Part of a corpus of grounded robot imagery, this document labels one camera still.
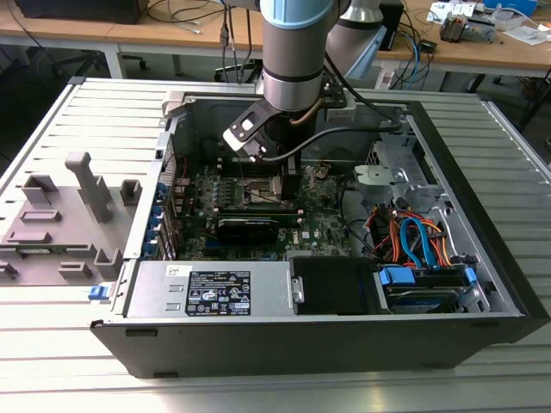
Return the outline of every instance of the aluminum profile table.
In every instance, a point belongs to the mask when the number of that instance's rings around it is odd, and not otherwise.
[[[196,83],[87,79],[68,85],[0,180],[0,234],[31,173],[76,184],[86,150],[108,185],[143,179],[164,130],[167,90]],[[202,83],[212,91],[252,86]],[[476,96],[364,90],[424,104],[512,254],[551,311],[551,172],[505,117]],[[0,406],[30,411],[551,411],[551,327],[485,349],[455,370],[209,379],[136,379],[88,331],[108,305],[89,287],[0,288]]]

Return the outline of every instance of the wire bundle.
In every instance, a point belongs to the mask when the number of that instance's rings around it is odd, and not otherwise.
[[[170,20],[166,20],[166,19],[163,19],[161,17],[157,17],[154,14],[152,14],[152,10],[155,9],[157,6],[159,6],[162,3],[166,3],[167,9],[168,9],[169,15],[170,15]],[[193,17],[193,18],[189,18],[189,19],[183,19],[182,20],[182,19],[177,18],[177,15],[179,15],[183,12],[202,9],[205,6],[207,6],[207,4],[209,4],[209,3],[210,3],[210,1],[205,0],[205,2],[200,6],[184,7],[184,8],[172,11],[172,9],[170,7],[170,0],[158,0],[158,1],[156,1],[155,3],[153,3],[151,6],[149,6],[147,8],[146,13],[149,17],[151,17],[156,22],[162,22],[162,23],[188,23],[188,22],[195,22],[197,20],[204,19],[205,17],[209,17],[210,15],[217,15],[219,13],[224,12],[223,9],[220,9],[220,10],[211,11],[211,12],[206,13],[204,15],[198,15],[197,17]]]
[[[369,217],[368,222],[371,221],[378,213],[378,210],[375,209]],[[408,219],[415,219],[418,220],[419,224],[426,227],[429,237],[429,243],[431,246],[430,253],[432,254],[434,252],[436,254],[436,263],[441,267],[448,267],[453,265],[448,257],[448,252],[446,248],[446,236],[443,231],[434,224],[434,222],[416,213],[397,212],[392,209],[388,209],[387,213],[388,216],[390,216],[390,219],[388,220],[389,235],[383,238],[382,241],[380,241],[375,246],[375,253],[379,254],[379,256],[381,256],[384,261],[403,265],[405,267],[419,268],[418,259],[416,260],[415,258],[412,258],[411,255],[407,254],[407,252],[411,252],[411,247],[404,244],[407,242],[407,240],[399,235],[399,229],[402,228],[403,224],[409,224],[409,222],[406,222]],[[408,225],[407,229],[410,228],[417,227],[415,225]],[[382,256],[381,251],[383,250],[383,247],[388,244],[389,241],[391,243],[390,250],[384,256]],[[425,259],[428,258],[429,254],[427,250],[424,251],[424,254]]]
[[[408,41],[408,48],[412,52],[412,56],[408,60],[406,67],[396,77],[396,81],[394,84],[390,86],[389,89],[395,89],[399,85],[399,89],[402,90],[404,88],[404,85],[406,86],[406,90],[409,90],[411,86],[414,83],[422,82],[421,83],[421,89],[424,87],[424,83],[427,80],[427,77],[429,76],[430,72],[430,63],[432,62],[432,59],[434,56],[431,53],[426,53],[427,55],[427,63],[419,68],[419,63],[421,60],[421,51],[419,50],[419,45],[422,40],[422,34],[419,33],[419,31],[413,27],[413,22],[411,17],[408,15],[407,11],[404,10],[404,16],[406,17],[408,23],[401,22],[399,24],[400,29],[396,31],[397,34],[403,36]],[[409,70],[410,65],[413,64],[413,72],[411,75],[406,77],[406,72]]]

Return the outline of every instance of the blue box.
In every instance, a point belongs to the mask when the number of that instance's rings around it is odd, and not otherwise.
[[[515,9],[525,15],[533,15],[537,7],[537,0],[484,0],[484,5],[490,9],[495,9],[499,3],[504,9]]]

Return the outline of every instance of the barcode sticker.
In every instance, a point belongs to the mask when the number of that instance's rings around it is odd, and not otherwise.
[[[167,265],[165,277],[189,277],[193,267],[191,265]]]

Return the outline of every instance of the warning label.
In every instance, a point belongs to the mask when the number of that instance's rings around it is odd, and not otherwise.
[[[250,271],[192,271],[189,273],[186,314],[250,316]]]

